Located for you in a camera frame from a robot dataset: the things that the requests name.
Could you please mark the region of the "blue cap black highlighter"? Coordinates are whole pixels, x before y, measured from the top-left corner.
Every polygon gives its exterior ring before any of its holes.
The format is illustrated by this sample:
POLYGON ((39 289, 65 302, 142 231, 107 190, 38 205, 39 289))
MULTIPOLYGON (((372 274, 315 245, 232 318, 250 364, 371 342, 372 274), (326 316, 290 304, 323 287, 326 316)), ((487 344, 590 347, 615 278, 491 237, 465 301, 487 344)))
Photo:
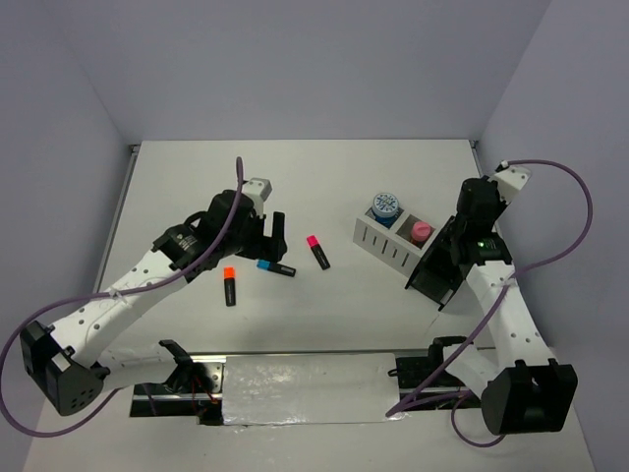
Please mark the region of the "blue cap black highlighter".
POLYGON ((258 260, 257 268, 288 277, 294 277, 297 273, 297 270, 293 267, 266 260, 258 260))

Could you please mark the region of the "pink cap crayon tube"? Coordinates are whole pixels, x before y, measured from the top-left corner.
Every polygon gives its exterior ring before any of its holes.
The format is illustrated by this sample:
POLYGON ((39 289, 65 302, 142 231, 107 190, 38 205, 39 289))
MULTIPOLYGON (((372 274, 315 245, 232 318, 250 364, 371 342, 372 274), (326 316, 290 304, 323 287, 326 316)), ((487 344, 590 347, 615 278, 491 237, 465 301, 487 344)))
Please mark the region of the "pink cap crayon tube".
POLYGON ((429 239, 431 233, 432 227, 428 223, 418 220, 411 228, 410 242, 417 247, 421 247, 429 239))

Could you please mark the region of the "blue splash-label round jar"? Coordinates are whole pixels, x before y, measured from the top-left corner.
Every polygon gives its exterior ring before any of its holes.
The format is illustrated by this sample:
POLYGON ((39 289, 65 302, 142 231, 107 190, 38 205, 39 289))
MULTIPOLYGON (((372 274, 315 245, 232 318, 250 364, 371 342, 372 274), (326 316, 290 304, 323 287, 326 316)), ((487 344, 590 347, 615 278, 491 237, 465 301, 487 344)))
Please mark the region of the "blue splash-label round jar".
POLYGON ((401 214, 399 200, 391 193, 378 193, 373 197, 371 212, 376 222, 390 228, 401 214))

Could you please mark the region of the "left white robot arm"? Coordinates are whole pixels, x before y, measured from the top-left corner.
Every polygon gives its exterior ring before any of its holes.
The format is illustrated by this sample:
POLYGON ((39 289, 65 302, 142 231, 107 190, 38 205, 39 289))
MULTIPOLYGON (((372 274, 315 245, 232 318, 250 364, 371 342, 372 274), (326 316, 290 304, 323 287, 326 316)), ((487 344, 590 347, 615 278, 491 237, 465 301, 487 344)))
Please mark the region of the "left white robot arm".
POLYGON ((150 309, 227 257, 279 262, 287 252, 284 213, 273 214, 269 235, 264 225, 262 199, 225 190, 208 209, 168 228, 106 291, 50 326, 33 321, 23 328, 25 369, 57 413, 74 415, 100 393, 132 384, 179 392, 199 380, 211 388, 206 368, 172 339, 145 354, 110 346, 150 309))

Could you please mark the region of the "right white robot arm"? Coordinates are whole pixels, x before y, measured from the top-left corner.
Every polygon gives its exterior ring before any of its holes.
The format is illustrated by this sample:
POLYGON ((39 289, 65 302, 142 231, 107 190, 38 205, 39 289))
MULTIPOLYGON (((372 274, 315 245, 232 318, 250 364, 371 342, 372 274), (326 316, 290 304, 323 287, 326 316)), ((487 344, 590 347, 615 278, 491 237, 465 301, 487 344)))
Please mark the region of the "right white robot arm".
POLYGON ((564 426, 578 378, 572 366, 556 360, 524 301, 511 255, 494 229, 506 207, 497 182, 465 180, 430 265, 446 285, 440 304, 461 284, 472 290, 496 360, 468 342, 431 356, 428 374, 437 384, 461 380, 480 399, 486 427, 496 436, 555 433, 564 426))

